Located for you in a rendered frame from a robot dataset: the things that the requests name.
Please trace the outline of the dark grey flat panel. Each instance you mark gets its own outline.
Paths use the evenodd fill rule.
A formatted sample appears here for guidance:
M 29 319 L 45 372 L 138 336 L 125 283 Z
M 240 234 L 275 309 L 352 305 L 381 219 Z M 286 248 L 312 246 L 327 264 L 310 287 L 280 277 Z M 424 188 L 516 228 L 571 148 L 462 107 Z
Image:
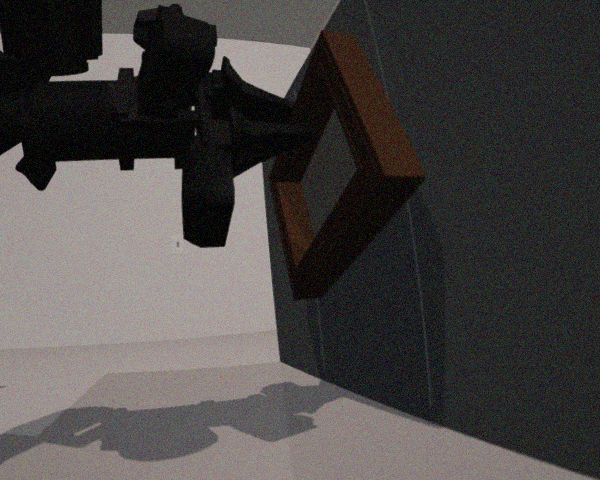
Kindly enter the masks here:
M 341 0 L 426 175 L 294 300 L 262 161 L 280 361 L 600 480 L 600 0 Z

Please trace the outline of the brown wooden picture frame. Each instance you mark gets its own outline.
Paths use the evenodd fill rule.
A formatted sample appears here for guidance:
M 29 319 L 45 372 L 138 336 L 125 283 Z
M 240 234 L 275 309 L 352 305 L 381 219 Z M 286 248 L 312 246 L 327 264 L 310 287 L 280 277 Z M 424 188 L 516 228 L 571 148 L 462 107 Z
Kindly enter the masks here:
M 269 184 L 294 300 L 324 296 L 427 178 L 353 35 L 321 30 Z

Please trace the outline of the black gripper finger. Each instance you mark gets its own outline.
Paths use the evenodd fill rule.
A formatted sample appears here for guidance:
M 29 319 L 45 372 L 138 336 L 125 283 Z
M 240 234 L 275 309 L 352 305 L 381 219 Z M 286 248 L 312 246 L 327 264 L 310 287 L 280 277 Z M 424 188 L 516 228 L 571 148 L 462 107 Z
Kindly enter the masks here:
M 294 102 L 242 80 L 225 56 L 221 71 L 223 89 L 218 120 L 228 120 L 230 106 L 234 106 L 251 121 L 288 123 Z
M 234 106 L 229 110 L 233 178 L 260 162 L 312 140 L 315 131 L 298 125 L 247 119 Z

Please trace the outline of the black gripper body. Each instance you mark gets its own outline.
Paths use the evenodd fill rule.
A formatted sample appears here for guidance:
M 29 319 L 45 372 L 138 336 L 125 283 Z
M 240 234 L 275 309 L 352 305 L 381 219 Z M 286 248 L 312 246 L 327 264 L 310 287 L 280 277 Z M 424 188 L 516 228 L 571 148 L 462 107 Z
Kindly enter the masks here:
M 133 68 L 120 68 L 118 80 L 104 80 L 99 101 L 99 138 L 105 160 L 133 171 L 135 159 L 175 159 L 182 169 L 183 236 L 200 248 L 225 247 L 235 205 L 228 120 L 218 120 L 222 71 L 205 75 L 187 110 L 194 107 L 197 135 L 161 135 L 121 124 L 137 101 Z

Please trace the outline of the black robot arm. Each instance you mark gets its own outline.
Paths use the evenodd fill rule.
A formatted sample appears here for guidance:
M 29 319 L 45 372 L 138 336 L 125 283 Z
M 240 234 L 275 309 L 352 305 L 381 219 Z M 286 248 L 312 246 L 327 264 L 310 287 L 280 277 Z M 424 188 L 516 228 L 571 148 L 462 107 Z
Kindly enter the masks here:
M 137 101 L 120 123 L 161 135 L 194 134 L 187 110 L 215 58 L 209 25 L 179 4 L 139 10 L 143 48 Z M 20 142 L 15 169 L 45 190 L 58 161 L 105 160 L 99 138 L 103 81 L 49 81 L 86 73 L 103 55 L 102 0 L 0 0 L 0 155 Z M 180 109 L 186 110 L 178 112 Z

